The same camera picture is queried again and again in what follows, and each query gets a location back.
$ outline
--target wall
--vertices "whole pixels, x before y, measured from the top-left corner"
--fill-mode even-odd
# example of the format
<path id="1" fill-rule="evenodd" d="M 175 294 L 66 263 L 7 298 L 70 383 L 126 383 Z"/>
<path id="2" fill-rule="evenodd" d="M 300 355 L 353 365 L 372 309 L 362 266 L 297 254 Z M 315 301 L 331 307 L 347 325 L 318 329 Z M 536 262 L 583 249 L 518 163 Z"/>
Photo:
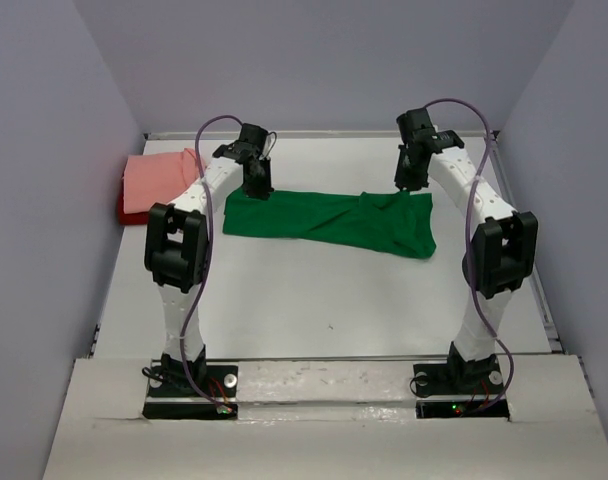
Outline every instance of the wall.
<path id="1" fill-rule="evenodd" d="M 573 7 L 500 148 L 518 205 L 540 219 L 555 324 L 584 357 L 608 437 L 608 0 Z"/>
<path id="2" fill-rule="evenodd" d="M 140 139 L 70 0 L 0 0 L 0 480 L 42 477 Z"/>
<path id="3" fill-rule="evenodd" d="M 75 0 L 145 131 L 235 113 L 275 129 L 396 129 L 464 97 L 501 128 L 571 0 Z M 440 125 L 479 130 L 463 109 Z"/>

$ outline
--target folded cloth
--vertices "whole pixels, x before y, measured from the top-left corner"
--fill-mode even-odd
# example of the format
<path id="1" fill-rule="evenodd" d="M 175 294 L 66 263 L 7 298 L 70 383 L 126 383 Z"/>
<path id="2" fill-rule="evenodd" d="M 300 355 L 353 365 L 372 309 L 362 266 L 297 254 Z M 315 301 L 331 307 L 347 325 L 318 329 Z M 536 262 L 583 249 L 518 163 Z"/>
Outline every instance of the folded cloth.
<path id="1" fill-rule="evenodd" d="M 247 237 L 304 238 L 429 258 L 435 251 L 432 208 L 430 193 L 355 196 L 276 191 L 269 200 L 256 200 L 236 190 L 226 200 L 223 231 Z"/>
<path id="2" fill-rule="evenodd" d="M 130 155 L 124 169 L 124 213 L 148 212 L 154 203 L 169 203 L 199 176 L 195 150 Z"/>

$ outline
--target green fabric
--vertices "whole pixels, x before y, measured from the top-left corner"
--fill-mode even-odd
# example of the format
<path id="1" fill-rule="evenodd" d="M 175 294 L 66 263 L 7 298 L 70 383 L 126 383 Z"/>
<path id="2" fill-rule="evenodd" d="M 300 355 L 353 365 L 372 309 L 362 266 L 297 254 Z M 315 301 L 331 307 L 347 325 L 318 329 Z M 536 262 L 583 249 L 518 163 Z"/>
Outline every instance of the green fabric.
<path id="1" fill-rule="evenodd" d="M 304 238 L 429 258 L 435 251 L 432 208 L 430 193 L 356 196 L 276 191 L 269 200 L 256 200 L 236 190 L 226 200 L 223 230 L 230 235 Z"/>

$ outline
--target purple cable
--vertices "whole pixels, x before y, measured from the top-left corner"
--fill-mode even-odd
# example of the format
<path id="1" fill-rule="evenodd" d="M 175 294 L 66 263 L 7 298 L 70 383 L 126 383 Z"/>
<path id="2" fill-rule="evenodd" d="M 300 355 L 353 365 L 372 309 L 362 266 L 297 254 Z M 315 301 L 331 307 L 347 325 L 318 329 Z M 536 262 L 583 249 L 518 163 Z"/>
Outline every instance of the purple cable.
<path id="1" fill-rule="evenodd" d="M 180 331 L 180 355 L 182 356 L 182 367 L 184 368 L 184 375 L 186 375 L 186 379 L 188 383 L 191 385 L 195 393 L 197 393 L 200 397 L 205 398 L 209 402 L 213 403 L 217 407 L 225 406 L 222 402 L 219 402 L 213 397 L 209 397 L 206 393 L 202 391 L 202 389 L 195 383 L 193 376 L 191 375 L 190 369 L 188 368 L 188 359 L 186 358 L 186 352 L 184 350 L 185 342 L 184 336 L 186 335 L 186 330 L 188 330 L 188 324 L 191 322 L 191 317 L 193 316 L 193 312 L 197 308 L 197 304 L 202 298 L 202 294 L 204 293 L 204 287 L 206 286 L 206 280 L 208 278 L 208 272 L 211 269 L 211 256 L 213 255 L 213 199 L 211 198 L 211 191 L 208 188 L 208 184 L 206 183 L 206 177 L 204 174 L 204 166 L 202 165 L 202 157 L 200 155 L 200 138 L 202 137 L 202 133 L 209 125 L 224 119 L 234 120 L 237 123 L 242 125 L 242 121 L 233 116 L 233 115 L 220 115 L 218 117 L 211 118 L 204 125 L 200 127 L 197 131 L 197 135 L 195 135 L 195 160 L 197 163 L 197 169 L 200 172 L 200 180 L 204 187 L 204 194 L 206 195 L 206 215 L 208 217 L 208 239 L 209 246 L 206 250 L 206 265 L 204 266 L 204 273 L 202 274 L 202 283 L 200 284 L 199 290 L 197 291 L 197 295 L 195 296 L 195 300 L 193 300 L 193 304 L 191 308 L 189 308 L 188 313 L 186 314 L 186 319 L 184 320 L 184 324 L 182 325 L 182 330 Z"/>
<path id="2" fill-rule="evenodd" d="M 482 170 L 484 170 L 486 161 L 488 160 L 488 157 L 490 156 L 490 153 L 491 153 L 491 127 L 489 126 L 488 121 L 486 120 L 486 117 L 484 116 L 484 114 L 482 112 L 480 112 L 475 106 L 471 105 L 470 103 L 468 103 L 464 100 L 460 100 L 458 98 L 438 98 L 437 100 L 433 100 L 432 102 L 429 102 L 426 105 L 424 105 L 424 108 L 428 108 L 437 103 L 458 103 L 460 105 L 467 107 L 468 109 L 472 110 L 480 118 L 480 120 L 484 124 L 484 131 L 485 131 L 484 154 L 482 155 L 482 161 L 480 162 L 480 166 L 477 168 L 477 171 L 475 172 L 475 178 L 473 179 L 473 184 L 471 185 L 471 192 L 468 196 L 468 203 L 466 205 L 466 220 L 465 220 L 465 224 L 464 224 L 465 225 L 464 230 L 465 230 L 465 235 L 466 235 L 466 268 L 469 272 L 469 280 L 470 280 L 469 285 L 471 287 L 471 295 L 473 296 L 473 304 L 475 305 L 475 310 L 477 311 L 477 314 L 479 315 L 480 319 L 484 323 L 486 330 L 488 330 L 489 335 L 493 338 L 493 340 L 495 340 L 497 342 L 497 344 L 500 346 L 500 348 L 502 350 L 504 350 L 504 353 L 506 353 L 506 358 L 508 359 L 509 368 L 508 368 L 508 378 L 506 379 L 504 388 L 499 393 L 499 395 L 497 395 L 492 401 L 490 401 L 485 406 L 479 407 L 472 412 L 472 413 L 480 413 L 480 412 L 483 412 L 484 410 L 488 410 L 489 408 L 491 408 L 493 405 L 495 405 L 497 402 L 499 402 L 501 400 L 501 398 L 506 394 L 508 387 L 511 385 L 511 382 L 513 381 L 513 374 L 515 373 L 515 360 L 513 359 L 513 355 L 509 351 L 508 347 L 504 344 L 504 342 L 497 336 L 497 332 L 493 328 L 493 325 L 490 324 L 490 322 L 486 318 L 486 315 L 484 315 L 484 312 L 482 311 L 482 307 L 480 306 L 480 301 L 477 298 L 477 291 L 475 290 L 475 285 L 477 284 L 477 279 L 475 277 L 475 269 L 473 268 L 475 259 L 474 259 L 473 249 L 471 247 L 471 221 L 473 218 L 473 203 L 475 202 L 475 192 L 477 191 L 477 184 L 479 183 L 479 178 L 482 175 Z"/>

